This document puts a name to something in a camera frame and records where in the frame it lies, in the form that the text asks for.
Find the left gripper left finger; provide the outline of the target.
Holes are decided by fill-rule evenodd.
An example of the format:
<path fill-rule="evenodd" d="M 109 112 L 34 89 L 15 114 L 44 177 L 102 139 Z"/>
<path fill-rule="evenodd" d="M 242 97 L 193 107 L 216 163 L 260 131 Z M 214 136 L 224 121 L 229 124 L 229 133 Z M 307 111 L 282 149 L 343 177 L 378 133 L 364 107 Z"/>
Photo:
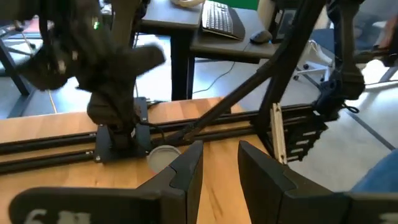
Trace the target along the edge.
<path fill-rule="evenodd" d="M 160 223 L 196 223 L 202 181 L 203 142 L 195 141 L 138 189 L 158 196 Z"/>

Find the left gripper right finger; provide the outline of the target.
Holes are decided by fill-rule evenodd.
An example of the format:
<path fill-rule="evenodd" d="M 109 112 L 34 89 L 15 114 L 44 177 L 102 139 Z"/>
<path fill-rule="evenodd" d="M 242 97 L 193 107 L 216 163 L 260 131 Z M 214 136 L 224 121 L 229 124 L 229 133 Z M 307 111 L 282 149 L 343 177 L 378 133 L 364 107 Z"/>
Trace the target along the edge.
<path fill-rule="evenodd" d="M 247 141 L 238 146 L 240 183 L 252 223 L 343 223 L 350 199 L 283 165 Z"/>

